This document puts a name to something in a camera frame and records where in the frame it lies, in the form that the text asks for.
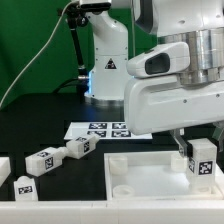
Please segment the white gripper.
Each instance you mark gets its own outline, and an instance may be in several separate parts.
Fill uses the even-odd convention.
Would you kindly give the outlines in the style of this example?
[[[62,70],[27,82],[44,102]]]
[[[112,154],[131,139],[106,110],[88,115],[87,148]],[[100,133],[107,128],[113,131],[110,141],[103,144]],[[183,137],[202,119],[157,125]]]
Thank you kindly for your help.
[[[132,78],[125,89],[124,117],[135,135],[171,130],[182,157],[187,144],[178,128],[216,122],[213,138],[224,150],[224,81],[185,88],[175,75]]]

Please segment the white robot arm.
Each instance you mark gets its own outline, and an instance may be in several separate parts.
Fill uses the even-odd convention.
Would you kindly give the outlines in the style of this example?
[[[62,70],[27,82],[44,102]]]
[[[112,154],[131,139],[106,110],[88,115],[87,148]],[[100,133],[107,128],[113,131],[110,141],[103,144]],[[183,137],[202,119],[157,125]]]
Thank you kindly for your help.
[[[157,46],[128,61],[124,118],[135,135],[212,123],[224,141],[224,0],[133,0],[135,21]]]

